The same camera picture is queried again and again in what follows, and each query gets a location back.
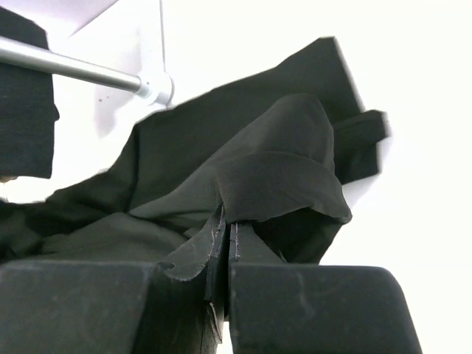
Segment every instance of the white background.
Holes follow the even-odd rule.
[[[388,268],[404,289],[424,353],[472,353],[468,1],[164,0],[163,7],[174,103],[277,65],[320,36],[338,38],[365,107],[388,113],[392,138],[381,145],[383,173],[346,186],[354,218],[322,262]],[[116,19],[121,40],[97,45],[97,60],[138,72],[134,62],[123,68],[123,60],[105,57],[110,48],[117,58],[136,54],[136,33],[126,26]],[[85,57],[93,52],[87,46],[93,41],[77,45]],[[64,88],[74,84],[56,82],[61,102],[71,104]],[[73,109],[58,102],[55,177],[13,182],[7,188],[13,200],[40,198],[38,186],[47,195],[52,184],[73,183],[111,163],[103,152],[110,149],[98,141],[128,122],[100,111],[103,93],[81,85],[74,86],[83,97],[74,95]],[[113,94],[116,107],[129,99]],[[218,354],[231,352],[228,333],[225,339]]]

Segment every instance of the garment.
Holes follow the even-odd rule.
[[[3,7],[0,36],[48,49],[43,29]],[[0,63],[0,176],[50,178],[58,118],[52,75]]]
[[[0,205],[4,259],[157,261],[223,204],[289,262],[317,263],[352,215],[341,183],[378,172],[380,111],[361,113],[334,38],[135,126],[103,174]]]

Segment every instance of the silver pole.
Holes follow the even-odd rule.
[[[59,74],[134,93],[138,92],[142,86],[138,76],[55,54],[49,50],[1,36],[0,63]]]

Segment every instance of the clothing rack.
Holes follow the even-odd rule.
[[[139,97],[151,98],[150,103],[167,105],[173,92],[172,80],[165,73],[163,73],[159,80],[161,88],[156,90],[148,80],[144,80],[139,76],[59,55],[49,50],[1,36],[0,63],[58,74],[133,92]]]

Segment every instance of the hanging black cloth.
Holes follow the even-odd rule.
[[[0,36],[48,49],[42,28],[3,7]],[[52,75],[0,63],[1,177],[51,177],[58,118]]]
[[[223,203],[227,222],[252,221],[287,261],[317,263],[351,219],[341,184],[378,172],[385,136],[321,38],[140,122],[108,172],[44,203],[2,204],[4,259],[156,261]]]

